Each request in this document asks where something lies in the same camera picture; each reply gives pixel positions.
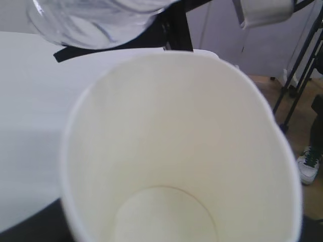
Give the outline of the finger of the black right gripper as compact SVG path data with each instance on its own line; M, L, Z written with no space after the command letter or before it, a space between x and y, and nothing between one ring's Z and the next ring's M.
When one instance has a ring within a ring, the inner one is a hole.
M186 13L209 0L182 0L171 4L159 15L166 35L166 50L193 51Z
M122 50L122 49L135 49L135 48L158 48L164 47L167 43L167 31L164 25L151 25L137 38L111 48L103 49L85 49L67 46L58 52L54 53L53 56L58 63L67 61L72 58L98 53L106 52L112 50Z

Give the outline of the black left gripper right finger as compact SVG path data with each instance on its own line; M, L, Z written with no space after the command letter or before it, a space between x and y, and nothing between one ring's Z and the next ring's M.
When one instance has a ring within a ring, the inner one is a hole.
M300 242L323 242L322 219L303 216Z

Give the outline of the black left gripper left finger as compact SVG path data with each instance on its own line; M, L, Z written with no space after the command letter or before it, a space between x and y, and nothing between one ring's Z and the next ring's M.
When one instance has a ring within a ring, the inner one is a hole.
M73 241L60 199L19 224L1 232L1 241Z

